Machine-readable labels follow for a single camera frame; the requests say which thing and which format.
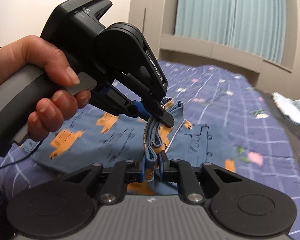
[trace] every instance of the person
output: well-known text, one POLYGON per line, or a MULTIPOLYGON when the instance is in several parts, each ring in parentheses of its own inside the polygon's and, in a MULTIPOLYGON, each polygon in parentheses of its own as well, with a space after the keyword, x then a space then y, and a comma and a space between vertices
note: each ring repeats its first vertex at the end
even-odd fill
MULTIPOLYGON (((53 82, 62 86, 80 83, 60 49, 38 36, 29 35, 0 48, 0 85, 27 64, 43 68, 53 82)), ((41 99, 36 111, 28 117, 31 139, 41 141, 49 132, 57 131, 64 120, 70 119, 79 108, 87 105, 90 97, 88 90, 75 96, 59 90, 51 98, 41 99)), ((0 193, 0 210, 4 205, 5 199, 0 193)))

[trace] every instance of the black cable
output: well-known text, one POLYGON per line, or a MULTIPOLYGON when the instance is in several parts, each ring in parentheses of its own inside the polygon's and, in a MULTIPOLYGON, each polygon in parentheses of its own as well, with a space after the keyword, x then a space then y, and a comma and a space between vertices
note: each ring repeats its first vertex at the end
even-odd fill
POLYGON ((13 163, 8 163, 8 164, 6 164, 6 165, 1 166, 1 167, 0 167, 0 170, 6 168, 6 167, 8 167, 8 166, 14 165, 14 164, 16 164, 16 163, 19 163, 19 162, 22 162, 22 161, 28 159, 31 155, 33 155, 33 154, 36 152, 36 150, 40 147, 41 144, 42 144, 42 141, 39 142, 38 145, 37 145, 37 146, 36 146, 36 147, 35 147, 28 155, 26 155, 25 157, 23 157, 23 158, 21 158, 21 159, 15 161, 15 162, 13 162, 13 163))

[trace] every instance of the finger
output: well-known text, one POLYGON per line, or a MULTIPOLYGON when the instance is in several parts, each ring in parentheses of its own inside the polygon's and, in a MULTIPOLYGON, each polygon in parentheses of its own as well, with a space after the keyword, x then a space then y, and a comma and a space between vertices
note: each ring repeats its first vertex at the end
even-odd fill
POLYGON ((78 108, 84 108, 91 98, 91 92, 89 90, 83 90, 76 96, 78 102, 78 108))
POLYGON ((64 90, 57 91, 52 96, 51 101, 60 110, 64 120, 70 119, 78 110, 75 97, 64 90))
POLYGON ((28 131, 30 138, 36 142, 44 140, 49 135, 49 131, 43 127, 37 112, 32 112, 28 117, 28 131))
POLYGON ((49 99, 41 99, 36 109, 39 119, 49 132, 55 132, 62 126, 62 113, 49 99))
POLYGON ((0 84, 6 81, 26 64, 43 68, 50 79, 62 86, 80 83, 64 53, 44 39, 29 35, 0 48, 0 84))

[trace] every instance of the metal bolt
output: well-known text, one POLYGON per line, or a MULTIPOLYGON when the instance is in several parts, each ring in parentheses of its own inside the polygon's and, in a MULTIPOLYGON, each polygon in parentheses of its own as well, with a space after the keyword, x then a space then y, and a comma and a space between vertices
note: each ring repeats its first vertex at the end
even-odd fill
POLYGON ((191 202, 199 202, 203 200, 203 196, 197 193, 192 193, 188 195, 188 200, 190 200, 191 202))
POLYGON ((111 193, 105 193, 103 195, 101 195, 100 199, 103 201, 103 202, 112 202, 112 201, 115 201, 116 197, 115 195, 111 194, 111 193))

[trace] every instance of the light blue curtain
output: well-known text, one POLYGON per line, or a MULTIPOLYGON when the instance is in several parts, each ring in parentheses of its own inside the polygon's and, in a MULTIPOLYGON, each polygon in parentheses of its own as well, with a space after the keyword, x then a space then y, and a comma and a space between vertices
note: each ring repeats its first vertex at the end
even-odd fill
POLYGON ((286 0, 178 0, 175 35, 217 42, 281 64, 286 0))

